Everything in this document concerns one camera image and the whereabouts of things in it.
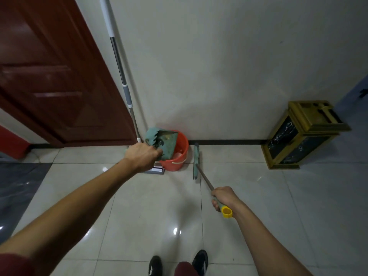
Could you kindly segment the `black baseboard strip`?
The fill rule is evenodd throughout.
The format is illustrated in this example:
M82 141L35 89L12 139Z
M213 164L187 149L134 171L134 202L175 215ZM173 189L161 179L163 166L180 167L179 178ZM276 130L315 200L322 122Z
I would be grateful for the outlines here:
M189 145L263 145L266 139L189 140Z

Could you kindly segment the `white and grey mop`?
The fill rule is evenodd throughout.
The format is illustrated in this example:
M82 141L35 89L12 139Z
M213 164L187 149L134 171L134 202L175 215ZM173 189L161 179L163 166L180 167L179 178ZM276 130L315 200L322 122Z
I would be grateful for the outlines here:
M129 109L129 112L130 112L130 115L133 121L134 130L136 133L136 139L138 143L142 143L143 141L142 141L142 138L141 138L138 126L137 126L129 85L127 83L127 79L124 73L122 58L121 58L120 50L118 47L118 42L117 42L118 29L116 28L116 25L115 25L115 18L113 14L112 5L109 0L99 0L99 3L100 3L101 10L102 10L104 22L105 22L105 25L108 31L108 35L111 41L111 45L113 48L114 57L117 63L118 71L120 74L124 96L125 96L127 106L128 106L128 109Z

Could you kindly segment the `person's left hand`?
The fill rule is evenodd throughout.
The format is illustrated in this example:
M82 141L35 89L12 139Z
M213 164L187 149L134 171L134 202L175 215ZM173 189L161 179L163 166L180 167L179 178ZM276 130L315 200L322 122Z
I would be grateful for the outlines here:
M123 161L128 163L135 173L148 171L155 165L155 162L150 161L149 148L154 147L146 143L134 144L126 150Z

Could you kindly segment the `dark red trouser leg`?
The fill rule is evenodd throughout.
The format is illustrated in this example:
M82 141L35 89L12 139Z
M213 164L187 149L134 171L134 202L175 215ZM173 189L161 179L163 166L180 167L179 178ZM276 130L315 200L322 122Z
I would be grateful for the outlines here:
M199 274L191 263L183 261L177 264L174 276L199 276Z

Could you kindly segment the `green dustpan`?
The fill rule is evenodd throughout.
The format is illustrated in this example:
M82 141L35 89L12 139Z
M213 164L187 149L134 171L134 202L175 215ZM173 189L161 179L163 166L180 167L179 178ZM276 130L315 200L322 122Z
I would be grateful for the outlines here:
M162 150L162 155L156 161L166 161L171 160L174 155L177 138L177 131L152 127L145 135L145 143Z

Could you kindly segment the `person's left forearm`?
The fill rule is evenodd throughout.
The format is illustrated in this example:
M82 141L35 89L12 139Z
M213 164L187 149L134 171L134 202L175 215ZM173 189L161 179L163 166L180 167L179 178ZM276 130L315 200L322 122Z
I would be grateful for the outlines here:
M16 233L0 254L30 259L36 276L49 276L96 222L106 204L136 173L123 160L80 186Z

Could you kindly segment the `dark red sleeve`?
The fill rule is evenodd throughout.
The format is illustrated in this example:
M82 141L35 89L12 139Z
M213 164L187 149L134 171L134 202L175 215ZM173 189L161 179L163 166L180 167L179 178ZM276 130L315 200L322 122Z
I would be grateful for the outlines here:
M32 261L16 254L0 254L0 276L36 276Z

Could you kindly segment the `person's right forearm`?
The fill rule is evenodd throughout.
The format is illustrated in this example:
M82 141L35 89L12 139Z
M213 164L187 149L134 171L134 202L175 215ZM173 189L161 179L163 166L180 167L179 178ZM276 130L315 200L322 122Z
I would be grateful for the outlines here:
M259 276L313 276L265 227L261 220L240 199L233 211Z

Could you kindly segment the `red panel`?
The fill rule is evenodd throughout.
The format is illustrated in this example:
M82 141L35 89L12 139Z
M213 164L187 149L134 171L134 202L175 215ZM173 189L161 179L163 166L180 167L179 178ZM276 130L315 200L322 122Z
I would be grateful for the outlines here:
M22 160L29 152L30 143L0 125L0 159Z

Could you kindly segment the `orange plastic bucket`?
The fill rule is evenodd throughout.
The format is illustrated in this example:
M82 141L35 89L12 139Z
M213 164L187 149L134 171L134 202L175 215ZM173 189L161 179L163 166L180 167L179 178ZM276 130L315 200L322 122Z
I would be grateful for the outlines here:
M178 130L174 131L178 133L178 137L173 157L170 160L159 161L162 167L166 171L170 172L179 171L183 167L184 163L186 162L189 151L189 141L187 137Z

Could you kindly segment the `person's right hand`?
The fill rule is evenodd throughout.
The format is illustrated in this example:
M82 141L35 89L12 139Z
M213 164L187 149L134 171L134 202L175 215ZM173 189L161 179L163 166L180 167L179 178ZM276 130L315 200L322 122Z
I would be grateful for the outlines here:
M229 186L221 186L211 191L211 195L215 196L222 204L232 209L235 214L242 205L242 200L235 194L233 189Z

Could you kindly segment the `dark red wooden door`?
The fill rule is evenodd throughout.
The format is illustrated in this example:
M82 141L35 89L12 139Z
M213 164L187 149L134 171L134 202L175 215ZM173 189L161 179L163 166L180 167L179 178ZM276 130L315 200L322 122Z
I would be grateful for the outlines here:
M0 108L56 147L137 142L75 0L0 0Z

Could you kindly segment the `black shoe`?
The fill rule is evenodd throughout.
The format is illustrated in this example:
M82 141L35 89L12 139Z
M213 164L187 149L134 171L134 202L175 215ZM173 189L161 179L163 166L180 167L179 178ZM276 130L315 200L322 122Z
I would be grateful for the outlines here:
M205 276L208 269L208 254L205 250L199 250L195 255L192 266L198 276Z
M158 255L154 255L149 263L148 276L163 276L163 263Z

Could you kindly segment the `green broom with yellow-tipped handle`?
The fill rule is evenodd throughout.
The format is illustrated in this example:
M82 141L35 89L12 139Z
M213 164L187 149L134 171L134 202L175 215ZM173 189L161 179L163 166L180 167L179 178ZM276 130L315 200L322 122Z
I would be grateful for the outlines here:
M199 177L199 174L200 174L201 178L203 178L203 180L207 184L208 188L211 191L213 191L214 186L210 183L209 179L207 178L207 176L205 176L204 171L200 167L200 146L199 146L198 143L194 144L193 158L194 158L193 174L192 174L193 180L197 180L198 177ZM222 213L224 218L233 218L232 209L230 209L228 206L222 204L215 196L213 196L213 199L216 201L216 203L217 203L217 205L220 209L220 212Z

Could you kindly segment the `gold and black trash bin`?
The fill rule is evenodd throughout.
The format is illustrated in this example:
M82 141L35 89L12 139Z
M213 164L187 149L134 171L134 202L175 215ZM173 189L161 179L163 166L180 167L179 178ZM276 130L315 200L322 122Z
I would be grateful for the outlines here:
M300 169L316 149L351 130L326 100L290 101L261 149L269 170Z

